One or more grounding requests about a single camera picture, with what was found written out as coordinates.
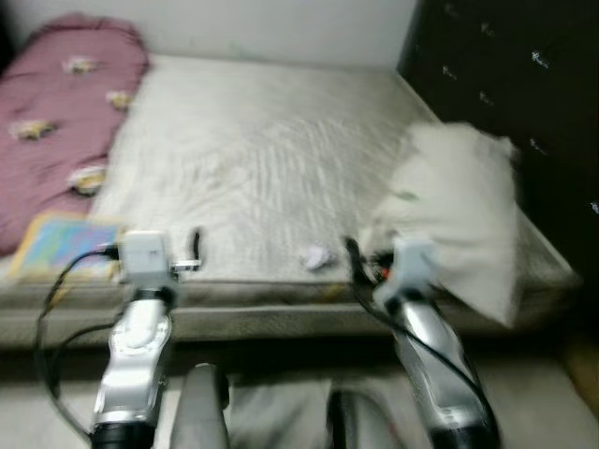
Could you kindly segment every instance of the white pillow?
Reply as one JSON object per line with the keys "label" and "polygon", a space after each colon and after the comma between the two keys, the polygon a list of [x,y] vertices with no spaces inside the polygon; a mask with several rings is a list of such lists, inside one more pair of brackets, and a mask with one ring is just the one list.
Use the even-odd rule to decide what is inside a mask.
{"label": "white pillow", "polygon": [[380,249],[392,232],[428,236],[436,243],[438,284],[510,324],[519,214],[511,142],[467,124],[415,124],[402,152],[389,192],[360,232],[360,246],[365,253]]}

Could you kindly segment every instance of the pink blanket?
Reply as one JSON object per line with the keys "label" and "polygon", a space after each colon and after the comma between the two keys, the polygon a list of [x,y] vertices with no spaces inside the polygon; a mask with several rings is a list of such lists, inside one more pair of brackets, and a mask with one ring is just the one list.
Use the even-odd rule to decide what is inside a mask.
{"label": "pink blanket", "polygon": [[[93,68],[69,70],[78,61]],[[71,191],[67,179],[78,168],[106,164],[125,119],[107,95],[134,93],[147,67],[128,22],[71,14],[32,36],[0,80],[0,255],[15,251],[43,210],[89,209],[91,199]],[[30,121],[52,130],[19,134]]]}

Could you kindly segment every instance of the bed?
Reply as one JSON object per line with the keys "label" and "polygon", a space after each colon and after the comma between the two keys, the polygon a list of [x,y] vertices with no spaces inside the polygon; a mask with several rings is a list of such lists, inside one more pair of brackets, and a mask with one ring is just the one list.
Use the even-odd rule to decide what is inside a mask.
{"label": "bed", "polygon": [[[187,258],[190,230],[204,230],[198,273],[183,279],[174,312],[180,340],[376,334],[350,295],[341,236],[355,236],[414,122],[436,117],[399,76],[380,71],[151,56],[110,150],[106,185],[91,214],[168,232]],[[256,176],[247,179],[250,167]],[[541,326],[567,307],[576,274],[519,217],[515,329]],[[300,250],[328,245],[338,257],[311,272]],[[29,344],[47,283],[18,283],[0,264],[0,345]],[[110,319],[123,297],[112,283],[79,282],[54,312],[49,339]],[[502,325],[450,295],[441,309],[460,331]]]}

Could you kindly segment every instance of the white fabric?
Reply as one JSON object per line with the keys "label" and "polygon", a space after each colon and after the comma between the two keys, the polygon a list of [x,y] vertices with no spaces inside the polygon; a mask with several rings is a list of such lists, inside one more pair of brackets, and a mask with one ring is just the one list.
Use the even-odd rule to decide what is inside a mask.
{"label": "white fabric", "polygon": [[110,152],[93,214],[161,229],[174,255],[204,229],[192,279],[347,282],[307,271],[311,244],[345,254],[398,162],[405,127],[434,120],[392,73],[155,56]]}
{"label": "white fabric", "polygon": [[[476,363],[502,431],[504,449],[596,449],[596,418],[552,358],[488,359]],[[308,373],[260,379],[231,387],[232,449],[325,449],[326,408],[334,390],[372,399],[399,436],[398,449],[431,449],[403,371]],[[380,449],[374,444],[362,449]]]}
{"label": "white fabric", "polygon": [[466,124],[417,124],[406,133],[388,195],[360,232],[363,248],[389,233],[436,243],[438,282],[500,322],[515,311],[519,209],[509,139]]}

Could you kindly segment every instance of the floor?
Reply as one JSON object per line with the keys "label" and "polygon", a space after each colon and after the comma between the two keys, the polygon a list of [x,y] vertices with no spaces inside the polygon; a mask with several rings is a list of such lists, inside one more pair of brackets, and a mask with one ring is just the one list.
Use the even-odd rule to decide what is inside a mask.
{"label": "floor", "polygon": [[[304,411],[310,414],[308,421],[302,421],[302,438],[299,439],[298,434],[290,429],[288,440],[283,437],[277,447],[322,447],[318,441],[324,424],[318,424],[320,412],[314,413],[314,410],[319,409],[319,404],[325,403],[323,392],[330,379],[334,378],[376,390],[385,398],[396,421],[400,421],[397,426],[405,446],[409,449],[428,448],[429,444],[418,423],[411,390],[401,367],[395,366],[392,359],[382,362],[377,360],[374,363],[369,358],[378,354],[380,348],[387,348],[386,345],[382,343],[376,346],[379,349],[368,351],[368,345],[360,346],[357,343],[353,357],[364,354],[363,359],[358,356],[359,363],[349,361],[352,357],[352,350],[349,348],[345,352],[331,353],[330,357],[337,356],[341,360],[332,365],[330,358],[322,354],[306,357],[306,360],[309,359],[307,363],[296,360],[286,364],[272,362],[273,358],[278,358],[277,350],[265,354],[264,347],[260,349],[259,345],[251,350],[241,348],[245,355],[238,359],[253,358],[263,372],[255,373],[252,377],[239,373],[234,376],[237,386],[233,389],[232,407],[226,412],[232,447],[262,449],[264,446],[260,442],[265,441],[265,434],[273,431],[270,427],[274,426],[277,419],[285,420],[286,411],[295,407],[294,413],[298,413],[300,403]],[[324,352],[327,349],[328,346],[324,345]],[[291,350],[296,355],[307,354],[298,352],[297,347],[292,347]],[[213,361],[211,358],[214,354],[213,348],[209,351],[186,349],[176,353],[174,365],[178,368],[170,377],[164,397],[156,448],[168,448],[169,430],[182,386],[183,372],[198,361]],[[0,357],[0,448],[85,447],[53,411],[33,377],[28,355],[4,353]],[[93,380],[92,373],[101,371],[102,362],[98,361],[99,358],[101,355],[96,353],[79,352],[70,357],[65,366],[65,371],[72,371],[74,374],[68,375],[64,381],[64,397],[71,410],[87,423],[97,389],[97,381]],[[597,448],[597,421],[575,393],[561,366],[550,355],[536,351],[514,351],[513,354],[503,352],[498,356],[475,354],[474,359],[502,428],[504,448]],[[237,365],[237,368],[241,366],[241,370],[246,370],[247,367],[242,366],[245,363],[249,362],[246,360],[236,364],[231,358],[223,361],[227,369]],[[270,369],[267,366],[269,363],[277,364],[279,369]],[[376,365],[377,368],[364,369],[368,364]],[[298,369],[299,365],[309,368]],[[298,423],[301,418],[295,416],[294,420]],[[314,422],[314,428],[305,427],[310,420]]]}

